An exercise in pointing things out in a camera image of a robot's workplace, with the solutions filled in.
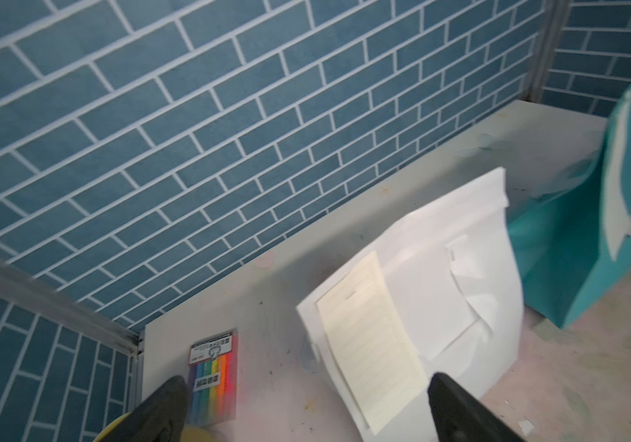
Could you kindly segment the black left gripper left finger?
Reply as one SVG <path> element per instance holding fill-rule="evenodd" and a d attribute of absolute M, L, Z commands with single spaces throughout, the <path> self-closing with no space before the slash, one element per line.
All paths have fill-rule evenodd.
<path fill-rule="evenodd" d="M 178 442 L 186 423 L 189 391 L 173 376 L 110 431 L 111 441 Z"/>

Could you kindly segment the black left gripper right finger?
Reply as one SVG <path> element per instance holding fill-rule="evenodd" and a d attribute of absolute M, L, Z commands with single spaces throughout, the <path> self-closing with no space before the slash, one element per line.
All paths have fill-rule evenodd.
<path fill-rule="evenodd" d="M 523 439 L 449 375 L 437 372 L 428 388 L 438 440 L 522 442 Z"/>

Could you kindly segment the white lined receipt paper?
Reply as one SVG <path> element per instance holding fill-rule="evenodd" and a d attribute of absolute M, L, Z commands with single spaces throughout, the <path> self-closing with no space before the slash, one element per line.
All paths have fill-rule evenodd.
<path fill-rule="evenodd" d="M 328 346 L 368 429 L 379 434 L 426 386 L 376 252 L 316 302 Z"/>

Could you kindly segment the teal paper bag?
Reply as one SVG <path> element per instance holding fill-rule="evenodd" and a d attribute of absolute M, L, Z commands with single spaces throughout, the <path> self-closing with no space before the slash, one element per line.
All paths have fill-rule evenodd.
<path fill-rule="evenodd" d="M 631 270 L 631 86 L 599 149 L 509 221 L 525 305 L 565 328 Z"/>

